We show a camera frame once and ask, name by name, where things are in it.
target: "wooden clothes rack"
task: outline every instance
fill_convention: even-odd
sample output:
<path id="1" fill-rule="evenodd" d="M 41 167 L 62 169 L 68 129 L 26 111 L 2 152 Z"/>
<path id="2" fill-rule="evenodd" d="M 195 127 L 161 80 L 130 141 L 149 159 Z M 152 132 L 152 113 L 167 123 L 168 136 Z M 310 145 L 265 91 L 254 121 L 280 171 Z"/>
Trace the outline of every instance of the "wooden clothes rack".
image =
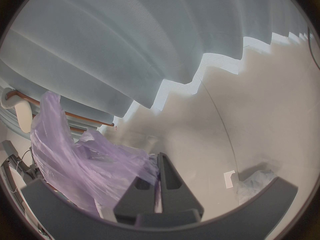
<path id="1" fill-rule="evenodd" d="M 6 99 L 10 99 L 12 96 L 14 95 L 17 95 L 19 96 L 20 98 L 34 104 L 34 105 L 38 105 L 40 106 L 40 102 L 33 99 L 33 98 L 30 98 L 29 96 L 19 92 L 18 90 L 12 90 L 10 92 L 8 92 L 6 94 Z M 88 122 L 92 122 L 92 123 L 96 123 L 96 124 L 101 124 L 101 125 L 105 125 L 105 126 L 114 126 L 115 124 L 112 123 L 112 124 L 109 124 L 109 123 L 106 123 L 106 122 L 100 122 L 100 121 L 97 121 L 97 120 L 93 120 L 93 119 L 90 119 L 90 118 L 86 118 L 86 117 L 83 117 L 83 116 L 80 116 L 80 115 L 76 115 L 76 114 L 72 114 L 72 113 L 69 113 L 69 112 L 65 112 L 67 116 L 70 116 L 70 117 L 73 117 L 73 118 L 77 118 L 77 119 L 82 119 L 82 120 L 85 120 L 85 121 L 88 121 Z M 83 133 L 85 130 L 83 129 L 79 129 L 79 128 L 76 128 L 76 127 L 72 127 L 70 126 L 70 130 L 73 130 L 73 131 L 76 131 L 76 132 L 80 132 L 80 133 Z"/>

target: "purple plastic bag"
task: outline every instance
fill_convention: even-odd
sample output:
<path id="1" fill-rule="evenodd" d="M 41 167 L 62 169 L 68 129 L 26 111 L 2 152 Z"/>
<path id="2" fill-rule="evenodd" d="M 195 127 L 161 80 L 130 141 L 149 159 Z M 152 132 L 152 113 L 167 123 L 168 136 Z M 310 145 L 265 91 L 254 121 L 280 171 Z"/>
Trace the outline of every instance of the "purple plastic bag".
<path id="1" fill-rule="evenodd" d="M 96 204 L 113 209 L 136 176 L 152 185 L 157 181 L 156 160 L 142 149 L 112 144 L 96 130 L 74 143 L 60 96 L 51 91 L 33 119 L 31 146 L 45 180 L 97 216 Z"/>

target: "clear plastic bag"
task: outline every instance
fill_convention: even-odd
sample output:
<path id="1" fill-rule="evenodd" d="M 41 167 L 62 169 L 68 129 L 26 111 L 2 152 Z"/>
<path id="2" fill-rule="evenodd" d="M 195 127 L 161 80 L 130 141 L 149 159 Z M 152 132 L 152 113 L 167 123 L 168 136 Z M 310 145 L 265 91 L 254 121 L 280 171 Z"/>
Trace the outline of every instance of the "clear plastic bag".
<path id="1" fill-rule="evenodd" d="M 276 175 L 272 170 L 258 170 L 244 181 L 237 183 L 239 205 L 247 202 L 250 198 L 264 189 Z"/>
<path id="2" fill-rule="evenodd" d="M 96 130 L 77 143 L 71 137 L 60 96 L 47 91 L 31 126 L 34 159 L 45 180 L 78 207 L 99 216 L 113 209 L 136 176 L 155 185 L 158 167 L 142 149 L 115 145 Z"/>

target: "beige floor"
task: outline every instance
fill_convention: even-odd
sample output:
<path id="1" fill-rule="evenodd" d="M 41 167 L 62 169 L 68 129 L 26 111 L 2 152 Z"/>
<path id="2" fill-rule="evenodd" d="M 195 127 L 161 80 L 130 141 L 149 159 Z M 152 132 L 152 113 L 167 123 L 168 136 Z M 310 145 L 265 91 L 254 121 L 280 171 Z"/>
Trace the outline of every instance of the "beige floor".
<path id="1" fill-rule="evenodd" d="M 116 131 L 101 130 L 114 143 L 166 153 L 204 206 L 203 220 L 238 206 L 225 172 L 239 170 L 244 180 L 268 168 L 294 183 L 298 194 L 271 239 L 320 172 L 320 71 L 304 36 L 274 34 L 271 45 L 244 41 L 241 61 L 205 54 L 189 87 L 167 82 L 151 109 L 133 104 Z"/>

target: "plastic bag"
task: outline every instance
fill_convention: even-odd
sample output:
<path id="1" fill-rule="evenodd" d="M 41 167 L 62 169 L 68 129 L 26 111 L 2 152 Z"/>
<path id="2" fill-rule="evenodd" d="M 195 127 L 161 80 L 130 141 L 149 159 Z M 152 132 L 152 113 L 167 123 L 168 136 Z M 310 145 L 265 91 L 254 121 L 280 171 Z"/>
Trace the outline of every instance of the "plastic bag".
<path id="1" fill-rule="evenodd" d="M 239 181 L 237 184 L 237 194 L 239 205 L 247 202 L 250 198 L 264 189 L 276 175 L 272 170 L 258 170 L 245 181 Z"/>
<path id="2" fill-rule="evenodd" d="M 60 96 L 47 91 L 31 126 L 34 159 L 45 180 L 78 207 L 99 216 L 96 205 L 113 209 L 136 176 L 155 185 L 155 158 L 142 150 L 109 142 L 87 130 L 71 137 Z"/>

